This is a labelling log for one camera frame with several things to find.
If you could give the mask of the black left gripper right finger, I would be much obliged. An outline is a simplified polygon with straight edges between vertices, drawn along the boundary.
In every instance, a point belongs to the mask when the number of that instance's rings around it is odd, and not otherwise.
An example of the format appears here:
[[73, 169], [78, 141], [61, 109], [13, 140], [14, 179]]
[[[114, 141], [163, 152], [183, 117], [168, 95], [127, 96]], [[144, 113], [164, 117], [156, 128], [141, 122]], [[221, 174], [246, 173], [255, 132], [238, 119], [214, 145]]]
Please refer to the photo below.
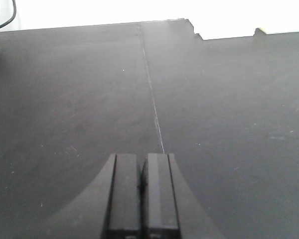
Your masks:
[[148, 154], [142, 187], [143, 238], [222, 237], [186, 183], [173, 154]]

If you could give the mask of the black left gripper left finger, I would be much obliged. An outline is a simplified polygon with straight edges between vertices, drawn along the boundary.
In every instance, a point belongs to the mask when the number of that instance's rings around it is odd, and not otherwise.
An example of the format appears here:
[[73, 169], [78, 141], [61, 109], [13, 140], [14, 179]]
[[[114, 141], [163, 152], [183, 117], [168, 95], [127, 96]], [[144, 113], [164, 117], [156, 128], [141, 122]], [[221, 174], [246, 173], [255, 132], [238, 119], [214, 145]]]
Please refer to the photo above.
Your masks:
[[96, 178], [46, 221], [48, 239], [138, 239], [139, 169], [133, 154], [111, 154]]

